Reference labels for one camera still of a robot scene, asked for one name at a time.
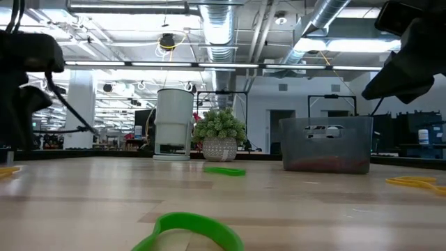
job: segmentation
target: green succulent plant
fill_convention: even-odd
[[[234,117],[231,108],[210,110],[197,122],[192,141],[199,143],[206,137],[232,137],[241,144],[246,141],[245,124]]]

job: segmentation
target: green rubber band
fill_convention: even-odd
[[[155,239],[170,229],[186,229],[215,241],[225,251],[243,251],[240,237],[228,226],[195,213],[167,213],[156,220],[153,233],[136,245],[132,251],[150,251]]]
[[[223,168],[223,167],[204,167],[205,172],[212,172],[216,174],[226,174],[229,176],[244,176],[246,171],[243,169]]]

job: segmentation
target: doorway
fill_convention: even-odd
[[[328,111],[328,117],[350,116],[350,111]]]
[[[279,120],[295,118],[295,110],[270,110],[270,136],[267,146],[270,154],[280,154]]]

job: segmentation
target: door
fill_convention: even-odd
[[[279,121],[289,118],[295,118],[295,110],[270,110],[270,136],[266,142],[270,154],[280,154]]]

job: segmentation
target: yellow rubber band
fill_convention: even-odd
[[[437,181],[431,177],[402,176],[397,178],[387,178],[386,183],[392,185],[404,185],[413,188],[425,188],[434,191],[437,195],[446,196],[446,186],[432,185]]]
[[[5,178],[8,176],[13,175],[13,172],[19,171],[19,167],[7,167],[7,168],[1,168],[0,167],[0,178]]]

